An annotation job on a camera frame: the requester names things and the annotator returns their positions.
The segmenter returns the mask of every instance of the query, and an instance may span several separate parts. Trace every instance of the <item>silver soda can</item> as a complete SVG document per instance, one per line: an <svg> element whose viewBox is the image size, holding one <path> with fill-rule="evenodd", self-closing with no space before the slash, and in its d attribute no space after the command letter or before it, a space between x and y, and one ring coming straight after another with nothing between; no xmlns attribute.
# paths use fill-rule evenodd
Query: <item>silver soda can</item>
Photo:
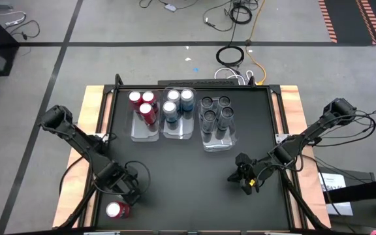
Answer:
<svg viewBox="0 0 376 235"><path fill-rule="evenodd" d="M215 125L215 112L214 111L207 111L204 114L204 118L202 120L202 132L206 134L210 134L213 131Z"/></svg>
<svg viewBox="0 0 376 235"><path fill-rule="evenodd" d="M213 110L213 99L211 97L204 97L201 100L200 117L204 117L204 114L208 110Z"/></svg>
<svg viewBox="0 0 376 235"><path fill-rule="evenodd" d="M194 108L194 93L190 89L182 90L181 107L183 111L191 111Z"/></svg>
<svg viewBox="0 0 376 235"><path fill-rule="evenodd" d="M176 111L176 105L172 101L166 101L163 104L163 114L167 122L173 123L178 120L178 112Z"/></svg>
<svg viewBox="0 0 376 235"><path fill-rule="evenodd" d="M231 101L228 97L220 97L219 102L217 103L217 119L220 118L221 111L225 107L229 107L231 105Z"/></svg>
<svg viewBox="0 0 376 235"><path fill-rule="evenodd" d="M172 101L176 105L176 110L179 111L181 107L181 95L179 91L173 89L168 92L168 101Z"/></svg>
<svg viewBox="0 0 376 235"><path fill-rule="evenodd" d="M217 128L221 131L227 130L233 122L234 112L230 107L223 108L220 113L219 121L217 122Z"/></svg>

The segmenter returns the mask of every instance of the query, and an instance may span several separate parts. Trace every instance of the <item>white label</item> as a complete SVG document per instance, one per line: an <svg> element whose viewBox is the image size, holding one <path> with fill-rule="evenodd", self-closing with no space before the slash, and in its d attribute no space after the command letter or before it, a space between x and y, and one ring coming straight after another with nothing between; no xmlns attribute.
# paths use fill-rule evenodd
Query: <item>white label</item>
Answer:
<svg viewBox="0 0 376 235"><path fill-rule="evenodd" d="M328 191L334 190L334 189L340 189L343 187L346 187L345 184L345 178L340 174L328 174L323 173L324 182L326 183L326 188ZM323 185L323 180L321 178L321 175L319 173L319 179L321 184L321 189L323 192L326 190ZM333 208L331 204L327 204L327 212L330 215L337 215L337 212ZM352 207L350 202L342 202L342 203L334 203L334 206L339 211L341 215L353 215Z"/></svg>

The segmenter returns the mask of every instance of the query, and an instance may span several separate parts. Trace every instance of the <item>black cable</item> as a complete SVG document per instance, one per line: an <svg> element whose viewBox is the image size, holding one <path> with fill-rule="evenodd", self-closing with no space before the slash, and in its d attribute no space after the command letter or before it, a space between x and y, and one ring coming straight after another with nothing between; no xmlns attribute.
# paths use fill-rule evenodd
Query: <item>black cable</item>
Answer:
<svg viewBox="0 0 376 235"><path fill-rule="evenodd" d="M249 4L248 7L249 7L250 10L257 10L259 8L258 0L254 0L254 1L255 1L254 3L252 3L251 0L246 0L245 1L247 4Z"/></svg>
<svg viewBox="0 0 376 235"><path fill-rule="evenodd" d="M324 189L325 189L325 193L326 193L326 196L327 196L327 200L329 201L329 204L332 205L333 209L336 211L337 215L340 216L343 220L343 222L346 224L346 226L353 232L353 233L356 233L356 231L347 223L346 221L346 218L343 217L343 215L340 214L339 210L336 208L336 206L334 205L334 203L332 202L332 199L330 198L330 193L329 193L329 190L327 189L327 186L326 186L326 182L324 181L324 177L323 177L323 173L320 171L320 168L318 166L318 164L316 163L316 167L317 167L317 170L320 172L320 177L321 177L321 180L323 182L323 186L324 186Z"/></svg>
<svg viewBox="0 0 376 235"><path fill-rule="evenodd" d="M196 0L193 4L188 5L188 6L186 6L186 7L175 7L175 9L176 9L176 10L182 10L182 9L185 9L185 8L188 8L188 7L192 7L192 6L195 5L198 1L199 1L199 0ZM165 2L163 2L163 1L161 1L161 0L159 0L159 2L161 2L161 3L165 4L165 5L168 4L168 3L165 3Z"/></svg>
<svg viewBox="0 0 376 235"><path fill-rule="evenodd" d="M231 46L232 42L233 42L233 38L234 38L234 33L236 32L236 26L237 26L237 23L234 22L234 28L233 28L233 33L232 33L232 38L229 42L229 44L227 46L224 46L222 48L220 48L220 50L217 51L216 55L215 55L215 58L217 60L217 62L219 62L220 64L222 64L223 66L225 67L236 67L236 66L239 66L240 64L242 64L243 60L245 59L245 52L238 46ZM223 52L224 50L227 50L227 49L235 49L237 51L240 52L240 59L237 60L237 61L233 61L233 62L224 62L220 59L220 53Z"/></svg>
<svg viewBox="0 0 376 235"><path fill-rule="evenodd" d="M368 118L369 120L372 121L373 123L373 128L371 130L370 133L368 133L367 135L365 135L364 137L361 137L361 138L357 138L357 139L354 139L354 140L350 140L350 141L345 141L345 142L342 142L342 143L337 143L337 144L327 144L327 145L314 145L315 147L330 147L330 146L340 146L340 145L343 145L343 144L349 144L349 143L352 143L352 142L356 142L356 141L359 141L359 140L363 140L365 138L368 138L369 136L372 135L372 133L375 131L376 129L376 122L375 120L372 118L372 117L369 117L369 116L363 116L363 115L359 115L359 114L352 114L352 115L344 115L344 116L339 116L339 117L336 117L334 119L331 119L330 121L326 122L325 124L321 125L319 128L316 129L316 131L318 131L321 127L323 127L324 125L332 122L332 121L335 121L339 118L350 118L350 117L364 117L364 118Z"/></svg>
<svg viewBox="0 0 376 235"><path fill-rule="evenodd" d="M376 114L376 110L373 111L373 112L370 113L370 114L367 114L367 115L370 116L370 115L373 115L373 114ZM357 122L358 120L361 120L361 119L363 119L363 117L357 118L357 119L353 120L352 122ZM332 133L332 132L334 132L334 131L336 131L336 130L342 128L342 127L346 127L346 126L343 125L343 126L340 126L340 127L336 127L336 128L334 128L334 129L332 129L332 130L330 130L330 131L327 131L327 132L325 132L324 134L320 135L320 137L326 136L327 134Z"/></svg>
<svg viewBox="0 0 376 235"><path fill-rule="evenodd" d="M142 165L142 166L146 169L146 172L148 173L148 184L146 185L146 188L140 193L140 194L142 195L142 194L144 194L146 191L148 191L148 189L149 189L149 187L150 187L150 183L151 183L150 170L149 170L149 168L148 168L144 163L142 163L142 162L140 162L140 161L128 161L128 162L126 162L126 163L124 164L124 168L126 168L127 165L128 165L129 163L138 163L138 164Z"/></svg>
<svg viewBox="0 0 376 235"><path fill-rule="evenodd" d="M76 164L78 164L84 157L80 157L78 158L75 162L73 162L65 171L65 173L63 173L62 175L62 178L60 179L60 184L59 184L59 196L60 196L60 193L62 192L62 186L63 186L63 180L65 179L65 176L68 174L69 170L72 169L72 167Z"/></svg>
<svg viewBox="0 0 376 235"><path fill-rule="evenodd" d="M238 15L237 15L236 19L233 16L233 14L235 12L234 9L238 9L238 11L237 11ZM239 21L238 20L240 9L244 9L246 11L246 14L249 15L249 17L248 17L247 20L244 20L244 21ZM230 19L235 23L234 26L236 26L236 24L242 24L242 25L244 25L244 24L248 24L252 20L252 11L249 8L245 7L245 6L238 5L238 6L234 6L232 8L232 10L230 10L229 16L230 16Z"/></svg>
<svg viewBox="0 0 376 235"><path fill-rule="evenodd" d="M352 138L352 137L358 136L358 135L360 135L362 133L365 133L366 131L368 131L371 128L373 128L373 126L367 127L365 129L363 129L362 131L360 131L360 132L358 132L356 134L350 135L350 136L329 136L329 137L323 137L323 138Z"/></svg>
<svg viewBox="0 0 376 235"><path fill-rule="evenodd" d="M31 35L31 36L30 36L30 35L25 34L24 32L21 32L21 33L14 33L15 30L17 30L17 29L19 29L19 28L21 28L21 27L23 27L23 26L25 26L25 25L27 25L27 24L30 24L30 23L35 23L35 24L37 25L37 29L38 29L38 31L37 31L36 35ZM24 23L24 24L22 24L22 25L19 25L18 27L16 27L15 29L13 29L13 30L10 32L10 35L11 35L11 36L14 36L14 35L22 35L23 38L24 38L25 40L27 40L27 38L31 38L31 39L33 39L33 38L37 37L39 34L40 34L40 25L39 25L39 23L38 23L37 21L35 21L35 20L30 20L30 21L28 21L27 23Z"/></svg>
<svg viewBox="0 0 376 235"><path fill-rule="evenodd" d="M116 136L114 133L111 133L109 139L105 142L105 144L107 144L109 141L115 140L116 138L117 138L117 136ZM63 173L62 178L60 179L60 184L59 184L59 196L60 196L60 194L61 194L61 192L62 192L63 180L65 179L65 176L68 174L69 170L71 170L71 168L72 168L74 165L78 164L83 158L84 158L84 156L81 156L79 159L77 159L75 162L73 162L73 163L72 163L72 164L66 169L66 171Z"/></svg>
<svg viewBox="0 0 376 235"><path fill-rule="evenodd" d="M357 181L359 181L361 183L367 183L365 181L368 181L368 183L373 182L373 180L371 180L371 179L360 179L360 178L357 178L356 176L354 176L354 175L352 175L352 174L350 174L350 173L348 173L348 172L346 172L344 170L340 170L339 168L337 168L337 167L335 167L333 165L328 164L327 162L323 161L319 157L314 156L314 158L312 158L312 157L307 156L305 154L303 154L303 156L306 157L306 158L308 158L308 159L310 159L310 160L312 160L315 163L319 163L320 165L328 168L329 170L331 170L332 172L335 172L336 174L341 174L344 178L347 178L347 179L350 179L350 180L357 180Z"/></svg>
<svg viewBox="0 0 376 235"><path fill-rule="evenodd" d="M140 0L140 1L138 2L138 5L139 5L141 8L148 8L148 7L150 6L150 3L151 3L153 0L149 0L149 3L148 3L146 6L142 6L142 1L144 1L144 0Z"/></svg>
<svg viewBox="0 0 376 235"><path fill-rule="evenodd" d="M206 11L203 13L203 15L202 15L202 21L203 21L203 23L206 24L206 25L208 25L208 26L210 26L210 27L212 27L213 29L215 29L215 30L217 30L217 31L220 31L220 32L227 32L227 31L230 31L230 30L233 28L233 25L234 25L234 22L233 22L233 21L232 21L232 25L231 25L228 29L218 29L218 28L216 28L215 24L212 24L212 23L208 22L208 21L207 21L207 18L206 18L206 14L207 14L207 12L209 12L209 11L211 11L211 10L213 10L213 9L216 9L216 8L222 7L222 6L226 5L227 3L230 3L230 6L229 6L229 8L228 8L228 9L230 9L230 8L232 7L232 0L229 0L229 1L227 1L226 3L223 3L222 5L218 5L218 6L216 6L216 7L212 7L212 8L210 8L210 9L206 10Z"/></svg>
<svg viewBox="0 0 376 235"><path fill-rule="evenodd" d="M50 131L54 132L54 133L57 133L57 134L63 134L63 135L66 135L66 136L70 136L69 134L67 133L64 133L62 131L57 131L55 129L50 129ZM88 149L86 148L83 148L82 145L77 142L74 138L71 138L70 140L72 140L73 142L75 142L75 144L80 148L80 149L84 149L85 151L82 153L82 155L87 155L88 156L88 161L89 161L89 175L92 176L93 175L93 163L92 163L92 156L88 153ZM149 182L151 181L150 179L150 171L148 168L146 168L146 170L148 171L148 176L149 176ZM91 177L91 181L94 185L95 188L97 188L98 191L102 192L102 193L105 193L105 194L108 194L108 195L126 195L127 193L114 193L114 192L107 192L107 191L104 191L102 190L98 185L97 183L95 182L95 179L94 177Z"/></svg>

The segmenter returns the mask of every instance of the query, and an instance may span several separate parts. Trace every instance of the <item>gray floor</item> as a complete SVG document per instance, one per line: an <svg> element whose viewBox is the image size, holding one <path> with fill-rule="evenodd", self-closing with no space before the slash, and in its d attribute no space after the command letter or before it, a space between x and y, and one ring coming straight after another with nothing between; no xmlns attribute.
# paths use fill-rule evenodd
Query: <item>gray floor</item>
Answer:
<svg viewBox="0 0 376 235"><path fill-rule="evenodd" d="M185 5L191 0L173 0ZM153 0L147 9L137 1L84 0L71 41L221 41L219 33L202 23L207 8L224 3L200 1L171 13ZM15 1L15 10L38 20L42 33L35 42L61 42L71 19L73 1ZM223 10L210 12L209 21L229 26ZM33 32L34 27L27 28ZM234 40L249 37L251 24L236 28ZM318 3L310 0L267 0L254 40L328 42ZM125 84L156 84L167 79L213 78L221 66L215 60L219 47L69 47L55 84L49 107L67 106L77 118L85 87L111 84L120 73ZM266 84L291 84L300 89L308 123L319 118L322 108L344 97L360 110L376 110L376 47L252 47L252 54L268 72ZM59 48L20 48L9 77L0 78L0 216L40 107ZM223 55L234 59L234 52ZM241 72L259 69L247 58ZM332 136L358 132L350 125ZM50 229L57 206L58 184L70 147L51 134L40 132L25 178L14 205L7 233ZM326 162L347 170L374 172L376 131L367 140L335 148L315 148Z"/></svg>

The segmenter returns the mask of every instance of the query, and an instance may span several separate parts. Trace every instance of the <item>red soda can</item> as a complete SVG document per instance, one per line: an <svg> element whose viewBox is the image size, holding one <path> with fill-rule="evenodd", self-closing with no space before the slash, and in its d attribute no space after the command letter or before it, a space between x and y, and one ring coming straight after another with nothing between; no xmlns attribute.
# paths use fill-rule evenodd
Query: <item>red soda can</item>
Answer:
<svg viewBox="0 0 376 235"><path fill-rule="evenodd" d="M157 112L156 96L151 91L143 93L143 103L148 103L152 106L153 111Z"/></svg>
<svg viewBox="0 0 376 235"><path fill-rule="evenodd" d="M140 105L143 104L142 95L138 91L132 91L129 95L131 106L136 113L140 112Z"/></svg>
<svg viewBox="0 0 376 235"><path fill-rule="evenodd" d="M144 103L140 105L140 114L146 124L152 125L156 122L156 114L150 104Z"/></svg>
<svg viewBox="0 0 376 235"><path fill-rule="evenodd" d="M111 202L107 205L106 212L111 218L127 218L130 214L130 206L123 202Z"/></svg>

